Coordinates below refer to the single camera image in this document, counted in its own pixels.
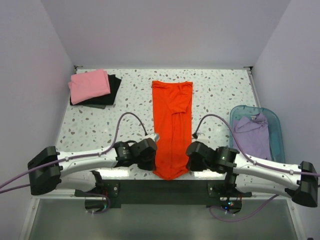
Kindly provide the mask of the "orange t shirt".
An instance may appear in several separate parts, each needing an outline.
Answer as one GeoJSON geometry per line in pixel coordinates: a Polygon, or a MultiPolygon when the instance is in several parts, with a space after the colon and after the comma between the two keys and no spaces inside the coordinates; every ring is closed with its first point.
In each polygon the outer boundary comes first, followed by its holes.
{"type": "Polygon", "coordinates": [[[192,98],[192,82],[152,82],[154,131],[159,134],[153,172],[164,180],[188,172],[186,150],[192,142],[192,98]]]}

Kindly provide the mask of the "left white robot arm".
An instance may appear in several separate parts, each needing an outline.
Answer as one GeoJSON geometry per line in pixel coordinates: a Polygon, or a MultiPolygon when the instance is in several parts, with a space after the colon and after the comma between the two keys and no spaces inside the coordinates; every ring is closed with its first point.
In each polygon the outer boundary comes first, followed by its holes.
{"type": "Polygon", "coordinates": [[[98,169],[137,165],[155,168],[158,134],[149,134],[139,142],[129,140],[96,150],[65,152],[55,146],[44,148],[28,164],[30,192],[40,196],[55,189],[73,189],[99,196],[104,190],[98,169]]]}

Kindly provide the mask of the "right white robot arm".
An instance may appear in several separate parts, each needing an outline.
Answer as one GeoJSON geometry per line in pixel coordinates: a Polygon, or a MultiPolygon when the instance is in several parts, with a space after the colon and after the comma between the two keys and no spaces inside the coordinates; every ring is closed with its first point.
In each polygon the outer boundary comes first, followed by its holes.
{"type": "Polygon", "coordinates": [[[312,163],[286,164],[261,159],[229,147],[212,149],[202,142],[186,150],[192,171],[210,170],[225,176],[214,190],[221,196],[267,193],[291,199],[297,205],[318,206],[319,174],[312,163]]]}

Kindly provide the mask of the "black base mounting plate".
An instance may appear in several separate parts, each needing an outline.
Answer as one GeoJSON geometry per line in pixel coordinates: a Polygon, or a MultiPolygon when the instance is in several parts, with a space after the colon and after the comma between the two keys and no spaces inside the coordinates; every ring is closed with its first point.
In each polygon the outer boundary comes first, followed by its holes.
{"type": "Polygon", "coordinates": [[[122,205],[220,206],[221,198],[249,198],[250,192],[225,190],[224,180],[103,180],[93,194],[105,194],[111,208],[122,205]]]}

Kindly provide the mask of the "lavender t shirt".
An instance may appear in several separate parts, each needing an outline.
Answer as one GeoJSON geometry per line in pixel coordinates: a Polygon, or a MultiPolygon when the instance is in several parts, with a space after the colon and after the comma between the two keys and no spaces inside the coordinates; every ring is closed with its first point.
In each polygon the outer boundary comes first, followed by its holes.
{"type": "Polygon", "coordinates": [[[247,155],[265,160],[272,160],[268,120],[262,114],[253,115],[252,118],[242,116],[233,121],[233,131],[240,146],[247,155]]]}

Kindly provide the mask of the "folded black t shirt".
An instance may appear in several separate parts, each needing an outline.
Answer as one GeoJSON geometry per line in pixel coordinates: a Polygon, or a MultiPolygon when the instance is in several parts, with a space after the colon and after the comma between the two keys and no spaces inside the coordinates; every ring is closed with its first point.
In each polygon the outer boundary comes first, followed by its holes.
{"type": "Polygon", "coordinates": [[[105,109],[106,107],[112,107],[115,104],[116,96],[121,85],[121,79],[117,78],[115,74],[108,75],[110,93],[98,97],[87,99],[76,106],[85,106],[97,109],[105,109]]]}

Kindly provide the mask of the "teal plastic basket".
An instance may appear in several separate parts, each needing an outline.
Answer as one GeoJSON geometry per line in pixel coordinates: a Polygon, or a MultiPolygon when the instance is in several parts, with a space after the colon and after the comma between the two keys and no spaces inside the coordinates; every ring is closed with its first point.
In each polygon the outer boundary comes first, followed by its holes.
{"type": "Polygon", "coordinates": [[[235,106],[230,113],[230,126],[233,129],[233,121],[239,120],[243,116],[253,118],[254,115],[260,113],[267,118],[268,122],[271,161],[285,163],[286,160],[281,125],[279,118],[273,111],[263,107],[253,107],[247,105],[235,106]]]}

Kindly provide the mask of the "folded pink t shirt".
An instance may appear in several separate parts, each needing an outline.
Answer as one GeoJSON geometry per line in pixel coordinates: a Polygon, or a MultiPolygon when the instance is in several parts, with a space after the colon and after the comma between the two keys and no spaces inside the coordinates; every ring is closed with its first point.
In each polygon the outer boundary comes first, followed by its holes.
{"type": "Polygon", "coordinates": [[[109,77],[103,69],[72,75],[68,87],[73,105],[111,93],[109,77]]]}

